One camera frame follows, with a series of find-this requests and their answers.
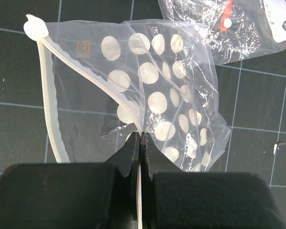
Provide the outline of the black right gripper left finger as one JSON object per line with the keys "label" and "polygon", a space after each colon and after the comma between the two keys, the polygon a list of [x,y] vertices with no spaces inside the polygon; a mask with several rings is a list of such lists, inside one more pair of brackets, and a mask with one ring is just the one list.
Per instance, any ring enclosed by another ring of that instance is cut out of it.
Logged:
{"label": "black right gripper left finger", "polygon": [[105,162],[16,164],[0,176],[0,229],[132,229],[140,136]]}

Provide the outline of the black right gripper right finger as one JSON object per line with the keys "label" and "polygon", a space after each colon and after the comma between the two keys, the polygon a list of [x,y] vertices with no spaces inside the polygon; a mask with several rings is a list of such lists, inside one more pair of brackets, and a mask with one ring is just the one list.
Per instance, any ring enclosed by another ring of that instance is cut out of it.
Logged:
{"label": "black right gripper right finger", "polygon": [[144,229],[283,229],[264,180],[251,173],[184,172],[141,137]]}

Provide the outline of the clear polka dot zip bag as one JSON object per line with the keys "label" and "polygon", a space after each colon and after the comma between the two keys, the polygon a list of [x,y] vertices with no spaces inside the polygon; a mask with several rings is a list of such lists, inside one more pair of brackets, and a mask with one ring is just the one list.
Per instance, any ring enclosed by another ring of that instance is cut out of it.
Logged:
{"label": "clear polka dot zip bag", "polygon": [[26,35],[36,41],[46,126],[59,163],[92,162],[86,121],[75,117],[112,101],[101,137],[116,147],[130,126],[185,172],[206,172],[224,153],[230,135],[218,112],[214,62],[199,24],[165,20],[45,22],[27,15]]}

